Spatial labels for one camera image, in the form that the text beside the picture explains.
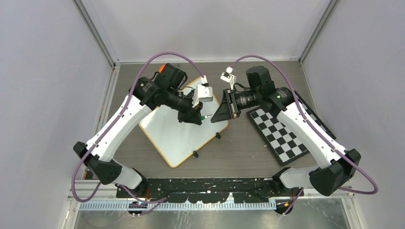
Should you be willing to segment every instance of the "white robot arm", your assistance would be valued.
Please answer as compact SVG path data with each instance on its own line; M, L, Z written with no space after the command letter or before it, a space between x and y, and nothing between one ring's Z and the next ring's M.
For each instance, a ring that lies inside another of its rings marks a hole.
M114 154L132 129L153 109L160 105L166 105L178 111L179 122L201 125L202 102L213 99L212 88L209 87L206 77L202 77L203 84L198 85L190 94L184 95L179 91L187 80L187 75L169 63L164 65L160 72L156 72L153 78L154 81L141 77L134 93L125 97L123 104L106 125L86 143L77 142L73 147L76 154L82 158L113 120L120 116L115 125L104 135L103 141L96 144L96 147L84 161L84 164L104 185L116 183L135 189L144 180L142 174L137 170L117 162L114 159ZM120 115L129 96L131 96L131 100L127 109Z
M292 92L285 87L276 88L274 86L267 68L256 66L248 69L246 75L250 87L243 87L243 92L237 92L234 89L235 76L231 72L232 68L227 68L221 76L221 79L230 83L231 89L223 90L221 105L211 118L211 122L238 118L242 109L259 105L265 112L271 113L279 122L288 127L317 162L317 166L314 167L282 169L273 176L273 180L278 183L276 189L313 187L319 193L329 196L354 175L355 169L335 153L335 150L345 152L345 156L356 165L359 164L360 154L355 149L347 151L316 125L315 128L325 138L334 142L335 148L331 150L305 123L306 121L315 122L309 115L304 120L294 103Z

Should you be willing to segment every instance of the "floor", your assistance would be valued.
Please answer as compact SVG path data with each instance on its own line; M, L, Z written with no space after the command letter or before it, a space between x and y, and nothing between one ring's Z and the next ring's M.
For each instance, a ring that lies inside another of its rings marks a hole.
M132 218L124 211L80 211L75 229L350 229L341 199L299 199L285 218L269 210L154 211Z
M276 62L276 64L286 73L295 90L313 107L299 63L285 61ZM210 86L213 87L214 95L220 101L222 90L229 87L226 82L220 80L220 75L230 63L206 62L198 65L206 74ZM257 65L264 65L264 62L238 63L233 71L237 76L237 82L248 86L245 71ZM142 76L152 77L160 66L161 64L149 65ZM189 76L187 83L199 77L190 64L179 63L179 67L187 72ZM123 102L140 68L141 64L121 65L109 116ZM268 69L276 87L287 87L282 76L274 68L269 66ZM229 126L221 132L220 140L214 138L198 151L198 158L192 156L176 168L169 167L138 126L120 145L115 159L128 167L135 168L148 178L271 177L282 168L265 147L264 141L247 119L246 114L242 113L238 119L229 122ZM313 157L308 154L288 166L300 168L315 164Z

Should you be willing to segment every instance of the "table surface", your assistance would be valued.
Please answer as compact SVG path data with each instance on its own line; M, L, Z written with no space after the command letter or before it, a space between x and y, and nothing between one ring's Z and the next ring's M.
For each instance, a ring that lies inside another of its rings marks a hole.
M313 108L304 74L297 61L276 62L290 79L294 89ZM206 74L215 96L220 101L222 90L229 85L220 80L221 73L230 65L228 62L198 63ZM250 67L268 64L264 62L240 62L233 74L237 82L248 86L246 70ZM111 102L109 118L123 102L128 89L141 68L141 64L123 64L117 79ZM152 77L161 64L150 64L142 76ZM187 63L179 63L189 79L187 84L199 77L197 71ZM282 76L272 66L268 66L276 87L287 87ZM128 135L119 146L115 159L133 167L148 178L215 178L215 177L271 177L282 167L277 163L265 142L248 120L245 111L238 119L230 120L228 127L221 132L220 140L213 139L199 151L199 157L190 157L176 168L171 168L149 141L139 126ZM289 167L314 166L315 160L308 154L288 164Z

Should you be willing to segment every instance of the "black and white checkerboard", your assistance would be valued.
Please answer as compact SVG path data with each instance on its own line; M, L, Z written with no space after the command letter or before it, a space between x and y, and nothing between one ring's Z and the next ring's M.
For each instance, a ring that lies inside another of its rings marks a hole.
M311 118L327 134L336 139L301 96L298 93L296 95ZM265 113L261 108L255 108L248 111L247 115L281 166L285 166L309 153L297 136L270 113Z

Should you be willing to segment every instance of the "white board with orange border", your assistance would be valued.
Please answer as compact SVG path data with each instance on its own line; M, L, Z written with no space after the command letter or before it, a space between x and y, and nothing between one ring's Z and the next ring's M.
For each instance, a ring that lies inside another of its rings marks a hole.
M198 78L188 86L195 88L201 83L201 79ZM190 90L185 88L183 91L187 94ZM219 103L214 95L211 102L203 103L201 116L213 115L218 107ZM142 119L139 126L167 164L175 168L193 155L193 151L199 150L216 137L216 133L223 131L228 126L228 121L211 123L207 118L202 120L201 125L179 123L177 111L160 106Z

